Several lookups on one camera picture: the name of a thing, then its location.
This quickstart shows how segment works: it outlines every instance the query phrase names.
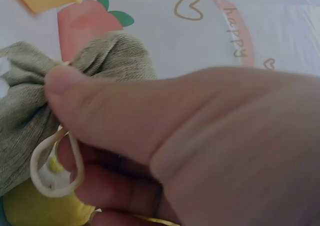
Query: heart outline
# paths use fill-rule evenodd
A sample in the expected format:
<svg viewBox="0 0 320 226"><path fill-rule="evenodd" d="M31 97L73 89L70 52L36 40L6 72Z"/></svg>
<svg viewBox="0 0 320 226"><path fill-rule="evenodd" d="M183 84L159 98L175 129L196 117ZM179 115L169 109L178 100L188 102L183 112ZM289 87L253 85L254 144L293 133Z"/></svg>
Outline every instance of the heart outline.
<svg viewBox="0 0 320 226"><path fill-rule="evenodd" d="M199 17L198 18L192 18L192 17L185 17L183 15L181 15L179 12L178 12L178 9L179 9L179 6L181 5L181 3L183 2L184 0L179 0L176 4L175 4L175 7L174 7L174 14L180 18L180 19L184 19L184 20L190 20L190 21L200 21L204 18L204 14L198 9L195 7L195 5L197 3L200 2L200 0L195 0L194 2L190 3L189 4L189 8L196 11L198 14L199 14Z"/></svg>
<svg viewBox="0 0 320 226"><path fill-rule="evenodd" d="M268 58L266 61L263 62L263 66L267 70L274 71L276 69L275 63L276 63L276 60L274 58Z"/></svg>

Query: white small object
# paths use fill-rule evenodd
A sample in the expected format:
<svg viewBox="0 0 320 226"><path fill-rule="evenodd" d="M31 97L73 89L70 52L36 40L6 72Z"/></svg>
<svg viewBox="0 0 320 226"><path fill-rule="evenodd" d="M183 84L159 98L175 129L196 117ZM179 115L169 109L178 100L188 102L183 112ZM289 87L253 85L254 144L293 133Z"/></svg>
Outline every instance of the white small object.
<svg viewBox="0 0 320 226"><path fill-rule="evenodd" d="M10 70L10 62L6 57L0 57L0 99L8 94L9 85L1 77Z"/></svg>
<svg viewBox="0 0 320 226"><path fill-rule="evenodd" d="M68 132L62 128L54 135L46 138L42 141L33 151L31 160L30 160L30 176L34 186L37 190L44 196L48 198L61 198L67 195L70 195L74 192L74 190L83 182L85 178L85 167L84 162L80 153L79 145L77 139L75 139L72 134L68 134L71 142L72 152L75 158L75 165L77 168L77 175L73 182L63 188L48 188L46 183L44 183L38 171L38 161L41 153L50 147L52 147L56 142L61 140Z"/></svg>

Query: yellow plush toy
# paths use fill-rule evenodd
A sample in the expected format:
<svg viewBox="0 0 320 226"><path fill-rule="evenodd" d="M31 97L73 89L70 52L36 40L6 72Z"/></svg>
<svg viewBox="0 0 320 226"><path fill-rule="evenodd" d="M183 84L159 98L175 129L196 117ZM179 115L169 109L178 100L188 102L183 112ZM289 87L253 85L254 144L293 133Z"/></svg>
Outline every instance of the yellow plush toy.
<svg viewBox="0 0 320 226"><path fill-rule="evenodd" d="M69 175L52 155L39 173L47 186L69 183ZM3 196L3 208L12 226L82 226L95 207L83 204L76 195L61 198L43 196L31 179L21 183Z"/></svg>

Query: wrinkled fabric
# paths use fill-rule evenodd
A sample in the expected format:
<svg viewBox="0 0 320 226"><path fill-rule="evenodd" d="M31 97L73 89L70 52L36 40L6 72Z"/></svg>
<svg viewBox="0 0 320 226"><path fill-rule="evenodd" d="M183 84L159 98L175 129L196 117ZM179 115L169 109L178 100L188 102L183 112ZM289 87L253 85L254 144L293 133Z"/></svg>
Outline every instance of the wrinkled fabric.
<svg viewBox="0 0 320 226"><path fill-rule="evenodd" d="M30 177L33 150L54 134L59 121L48 107L44 95L46 73L57 65L26 42L0 49L0 57L11 62L2 78L10 88L0 100L0 196ZM114 31L92 41L78 52L72 66L88 76L115 78L116 81L154 80L156 74L143 44ZM43 153L41 167L50 150Z"/></svg>

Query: pink stripe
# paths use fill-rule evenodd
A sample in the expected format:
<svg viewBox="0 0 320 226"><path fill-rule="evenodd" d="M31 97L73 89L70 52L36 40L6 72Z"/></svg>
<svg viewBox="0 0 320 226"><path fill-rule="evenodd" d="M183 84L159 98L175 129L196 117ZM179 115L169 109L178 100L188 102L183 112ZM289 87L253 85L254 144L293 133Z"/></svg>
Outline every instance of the pink stripe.
<svg viewBox="0 0 320 226"><path fill-rule="evenodd" d="M255 66L255 51L251 34L246 26L237 7L228 0L212 0L215 5L223 12L228 24L228 32L232 34L233 43L236 50L233 56L240 59L244 67Z"/></svg>

